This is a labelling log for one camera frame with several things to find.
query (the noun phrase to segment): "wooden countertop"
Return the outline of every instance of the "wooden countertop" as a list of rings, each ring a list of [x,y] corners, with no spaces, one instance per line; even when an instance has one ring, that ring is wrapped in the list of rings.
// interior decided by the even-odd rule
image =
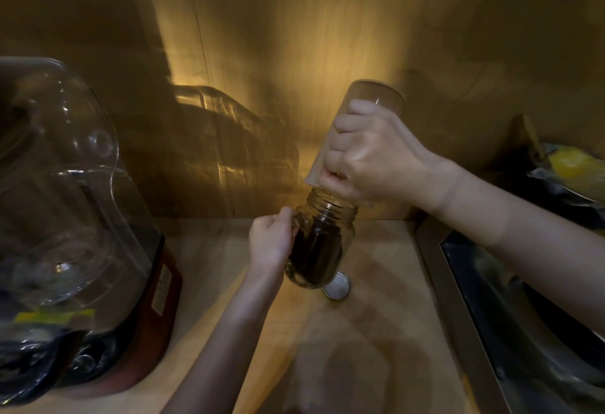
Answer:
[[[185,279],[172,342],[127,392],[69,399],[50,392],[19,414],[159,412],[199,354],[247,265],[249,219],[161,219]],[[236,413],[471,413],[404,221],[358,221],[342,264],[342,303],[284,280]]]

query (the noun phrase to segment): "mason jar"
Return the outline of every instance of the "mason jar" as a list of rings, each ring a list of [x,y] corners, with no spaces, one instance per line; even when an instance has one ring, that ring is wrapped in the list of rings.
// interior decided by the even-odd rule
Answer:
[[[351,245],[353,220],[359,207],[313,188],[307,203],[297,207],[293,225],[298,229],[285,274],[303,288],[321,288],[337,274]]]

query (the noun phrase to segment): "dark brown contents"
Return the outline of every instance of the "dark brown contents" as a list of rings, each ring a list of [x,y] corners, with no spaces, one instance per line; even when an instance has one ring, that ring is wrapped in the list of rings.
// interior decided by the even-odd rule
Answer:
[[[290,261],[296,273],[309,283],[308,288],[318,288],[334,278],[342,257],[340,227],[314,217],[308,235],[304,228],[299,229]]]

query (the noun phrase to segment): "person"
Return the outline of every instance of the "person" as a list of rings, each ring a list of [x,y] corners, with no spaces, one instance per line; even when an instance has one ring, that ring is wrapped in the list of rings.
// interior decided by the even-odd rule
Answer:
[[[583,324],[605,335],[605,239],[499,189],[425,148],[403,122],[353,100],[319,184],[351,201],[406,201],[485,247]],[[233,410],[262,324],[283,280],[293,233],[289,208],[254,220],[251,263],[165,413]]]

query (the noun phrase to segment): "forearm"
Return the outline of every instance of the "forearm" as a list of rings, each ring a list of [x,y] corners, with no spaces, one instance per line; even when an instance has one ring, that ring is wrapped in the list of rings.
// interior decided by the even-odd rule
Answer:
[[[164,414],[233,411],[273,297],[268,282],[246,274]]]
[[[452,167],[432,213],[531,286],[605,334],[605,239]]]

